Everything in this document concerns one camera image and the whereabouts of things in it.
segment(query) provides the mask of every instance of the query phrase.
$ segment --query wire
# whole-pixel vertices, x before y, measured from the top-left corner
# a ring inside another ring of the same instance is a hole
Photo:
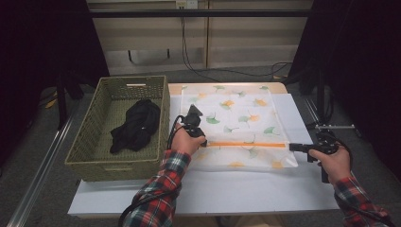
[[[217,80],[217,79],[212,79],[212,78],[206,77],[206,76],[204,76],[204,75],[202,75],[202,74],[199,74],[199,73],[197,72],[197,70],[195,70],[195,69],[192,67],[191,62],[189,61],[189,58],[188,58],[188,51],[186,50],[185,20],[183,19],[183,17],[181,18],[181,27],[182,27],[182,32],[183,32],[183,63],[185,64],[186,68],[188,68],[189,70],[191,70],[191,71],[194,72],[196,75],[198,75],[198,76],[200,76],[200,77],[202,77],[202,78],[210,79],[210,80],[212,80],[212,81],[214,81],[214,82],[220,82],[220,81]]]
[[[173,138],[175,133],[177,133],[177,130],[179,130],[182,127],[179,127],[178,129],[175,130],[175,125],[177,124],[178,120],[181,119],[183,121],[184,117],[182,115],[178,115],[173,123],[173,126],[171,127],[170,134],[168,135],[167,139],[167,149],[171,149],[171,144],[173,143]]]
[[[186,46],[186,37],[185,37],[185,20],[184,20],[183,17],[181,17],[181,25],[182,25],[182,34],[183,34],[183,36],[182,36],[182,38],[183,38],[183,63],[185,64],[187,69],[189,69],[190,71],[194,72],[195,74],[197,74],[198,76],[200,76],[202,78],[211,79],[211,80],[213,80],[215,82],[220,82],[217,79],[212,79],[212,78],[209,78],[209,77],[206,77],[206,76],[200,74],[201,72],[219,71],[219,72],[237,73],[237,74],[241,74],[241,75],[245,75],[245,76],[249,76],[249,77],[256,77],[256,78],[271,76],[270,81],[273,81],[273,74],[281,71],[288,64],[292,63],[292,62],[277,62],[277,63],[275,63],[274,65],[271,66],[270,73],[261,74],[261,75],[249,74],[249,73],[239,72],[239,71],[230,70],[230,69],[216,69],[216,68],[212,68],[212,69],[194,69],[192,67],[191,62],[190,62],[189,57],[188,57],[188,51],[187,51],[187,46]],[[281,66],[278,70],[273,71],[274,66],[276,66],[278,64],[283,64],[283,66]]]

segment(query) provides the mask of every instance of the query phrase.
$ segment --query hand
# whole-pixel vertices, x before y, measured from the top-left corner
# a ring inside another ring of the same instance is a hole
[[[315,149],[311,149],[309,155],[322,162],[322,166],[328,174],[328,181],[331,184],[335,184],[341,179],[352,176],[350,154],[343,146],[339,146],[339,149],[334,154],[327,155]]]
[[[174,135],[171,149],[180,150],[192,155],[198,150],[201,143],[206,141],[206,138],[204,136],[193,138],[181,126],[178,123],[175,125],[177,131]]]

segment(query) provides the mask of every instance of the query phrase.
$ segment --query white table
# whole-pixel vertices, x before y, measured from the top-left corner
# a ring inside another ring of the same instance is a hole
[[[279,117],[292,143],[312,143],[289,94],[273,94]],[[171,96],[171,116],[179,96]],[[188,170],[177,199],[177,216],[226,216],[339,209],[333,187],[321,182],[321,169],[296,152],[299,166],[271,172]],[[80,218],[119,217],[145,180],[80,182],[68,214]]]

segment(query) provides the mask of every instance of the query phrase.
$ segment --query black cloth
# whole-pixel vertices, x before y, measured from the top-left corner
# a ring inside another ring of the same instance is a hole
[[[160,108],[149,99],[137,101],[126,112],[125,123],[111,131],[113,145],[110,153],[122,148],[138,151],[150,142],[159,128]]]

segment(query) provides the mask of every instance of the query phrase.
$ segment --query red plaid shirt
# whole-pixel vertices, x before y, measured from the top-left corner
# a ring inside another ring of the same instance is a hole
[[[336,201],[344,213],[344,226],[387,226],[378,218],[390,221],[388,211],[374,205],[355,178],[345,178],[334,186]]]
[[[167,150],[160,171],[136,193],[133,200],[171,193],[146,202],[134,209],[125,219],[124,226],[172,226],[176,199],[181,179],[191,162],[191,156],[182,151]]]
[[[162,193],[177,192],[146,202],[134,209],[125,219],[124,226],[172,226],[176,199],[181,189],[181,179],[191,161],[190,155],[181,151],[167,150],[157,176],[152,177],[133,198],[140,201]],[[387,226],[369,215],[387,217],[388,212],[375,206],[354,178],[346,178],[335,185],[336,200],[343,211],[344,226]]]

